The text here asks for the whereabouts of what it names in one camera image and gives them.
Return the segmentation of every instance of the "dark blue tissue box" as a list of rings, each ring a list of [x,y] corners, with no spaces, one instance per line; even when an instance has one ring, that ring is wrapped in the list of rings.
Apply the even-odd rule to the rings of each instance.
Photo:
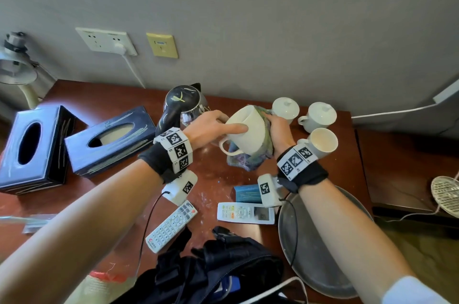
[[[18,112],[0,166],[0,192],[24,194],[64,184],[64,139],[76,117],[63,106]]]
[[[73,172],[91,177],[153,144],[156,127],[139,106],[65,139]]]

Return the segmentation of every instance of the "remote display screen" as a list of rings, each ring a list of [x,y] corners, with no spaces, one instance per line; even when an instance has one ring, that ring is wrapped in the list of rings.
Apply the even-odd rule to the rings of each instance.
[[[253,213],[258,220],[269,220],[269,208],[267,207],[254,207]]]

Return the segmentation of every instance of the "white sleeve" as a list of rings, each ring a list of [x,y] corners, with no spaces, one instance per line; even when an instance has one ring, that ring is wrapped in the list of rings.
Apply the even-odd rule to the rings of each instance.
[[[382,304],[449,304],[437,292],[413,276],[398,280],[382,298]]]

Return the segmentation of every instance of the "round metal tray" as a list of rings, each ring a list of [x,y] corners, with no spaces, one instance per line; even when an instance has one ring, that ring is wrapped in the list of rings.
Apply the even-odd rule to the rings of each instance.
[[[373,220],[356,197],[344,189],[336,187]],[[322,241],[301,197],[298,194],[289,194],[287,199],[295,206],[298,220],[298,247],[293,270],[305,284],[326,296],[337,299],[357,297],[357,292],[351,282],[338,267]],[[280,244],[289,263],[293,256],[296,238],[293,214],[290,204],[284,204],[280,209],[278,222]]]

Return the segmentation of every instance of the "zipper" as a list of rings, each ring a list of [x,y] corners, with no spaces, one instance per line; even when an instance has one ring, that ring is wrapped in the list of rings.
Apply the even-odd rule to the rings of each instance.
[[[201,299],[201,301],[200,301],[198,304],[202,304],[203,301],[206,300],[207,297],[215,291],[215,289],[217,288],[217,286],[220,284],[221,280],[222,280],[225,276],[227,276],[230,272],[235,271],[235,270],[236,270],[237,268],[239,268],[239,267],[245,266],[247,263],[250,263],[250,262],[259,260],[259,259],[261,259],[261,258],[272,257],[272,256],[273,256],[273,255],[263,255],[263,256],[258,256],[258,257],[255,257],[255,258],[250,258],[249,260],[245,261],[244,263],[239,264],[238,266],[232,268],[231,270],[228,270],[228,271],[226,272],[226,274],[224,274],[222,277],[219,278],[219,280],[217,281],[216,285],[210,290],[210,292],[209,292],[207,295],[204,296],[203,299]]]

